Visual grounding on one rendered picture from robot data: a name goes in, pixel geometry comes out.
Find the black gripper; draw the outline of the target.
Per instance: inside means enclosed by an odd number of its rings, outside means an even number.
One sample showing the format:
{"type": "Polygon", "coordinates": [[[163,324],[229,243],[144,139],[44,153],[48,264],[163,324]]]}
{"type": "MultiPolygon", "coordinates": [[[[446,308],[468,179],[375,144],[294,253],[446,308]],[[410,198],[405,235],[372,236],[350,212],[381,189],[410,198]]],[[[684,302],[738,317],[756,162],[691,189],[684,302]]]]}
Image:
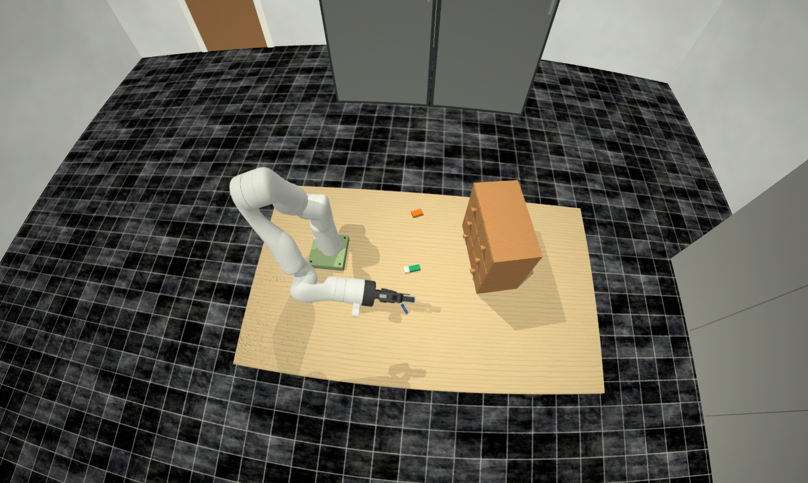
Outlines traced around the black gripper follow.
{"type": "MultiPolygon", "coordinates": [[[[379,288],[377,290],[379,290],[379,288]]],[[[413,296],[412,294],[397,294],[396,291],[388,290],[387,288],[381,288],[380,290],[382,291],[377,290],[375,281],[364,279],[362,306],[372,307],[374,305],[374,299],[378,299],[382,303],[413,303],[413,305],[416,303],[417,297],[413,296]]]]}

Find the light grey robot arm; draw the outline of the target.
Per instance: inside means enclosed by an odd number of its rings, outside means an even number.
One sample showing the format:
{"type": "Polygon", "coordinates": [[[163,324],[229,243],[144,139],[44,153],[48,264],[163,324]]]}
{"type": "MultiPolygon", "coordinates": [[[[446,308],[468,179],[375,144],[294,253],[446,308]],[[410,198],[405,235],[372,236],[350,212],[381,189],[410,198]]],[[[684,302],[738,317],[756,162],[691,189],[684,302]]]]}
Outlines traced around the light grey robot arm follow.
{"type": "Polygon", "coordinates": [[[230,196],[242,216],[265,242],[281,271],[293,275],[290,287],[293,299],[302,303],[349,303],[353,305],[352,316],[358,318],[359,305],[363,303],[364,279],[327,277],[322,284],[316,284],[316,271],[302,256],[295,240],[259,210],[273,204],[278,212],[308,219],[318,250],[324,256],[335,256],[342,249],[342,241],[333,220],[330,199],[326,195],[307,195],[297,184],[284,180],[272,169],[262,167],[232,178],[230,196]]]}

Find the orange-brown wooden chest of drawers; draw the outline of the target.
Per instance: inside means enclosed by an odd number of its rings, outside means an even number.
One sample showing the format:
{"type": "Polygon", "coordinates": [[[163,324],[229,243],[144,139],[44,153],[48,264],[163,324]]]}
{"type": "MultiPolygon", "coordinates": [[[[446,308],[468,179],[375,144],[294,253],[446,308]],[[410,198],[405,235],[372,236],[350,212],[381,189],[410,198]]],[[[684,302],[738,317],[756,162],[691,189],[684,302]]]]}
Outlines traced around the orange-brown wooden chest of drawers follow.
{"type": "Polygon", "coordinates": [[[476,293],[518,288],[543,257],[519,182],[475,182],[472,188],[493,258],[476,293]]]}

